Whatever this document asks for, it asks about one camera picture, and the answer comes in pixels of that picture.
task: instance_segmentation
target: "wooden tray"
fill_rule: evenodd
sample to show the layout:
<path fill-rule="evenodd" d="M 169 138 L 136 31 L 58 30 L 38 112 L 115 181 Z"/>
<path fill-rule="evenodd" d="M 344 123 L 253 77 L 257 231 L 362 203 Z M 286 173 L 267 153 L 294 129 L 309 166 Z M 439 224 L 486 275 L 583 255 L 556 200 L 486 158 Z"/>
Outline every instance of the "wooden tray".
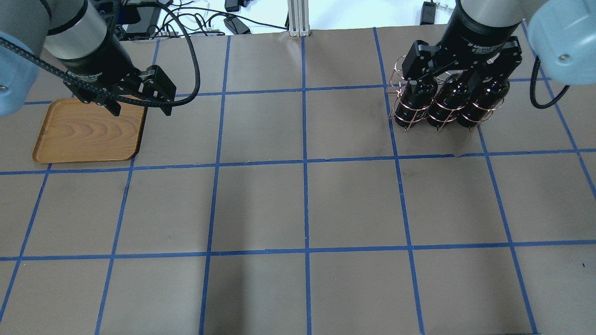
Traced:
<path fill-rule="evenodd" d="M 40 164 L 129 160 L 139 151 L 147 109 L 122 104 L 120 116 L 76 98 L 54 101 L 33 150 Z"/>

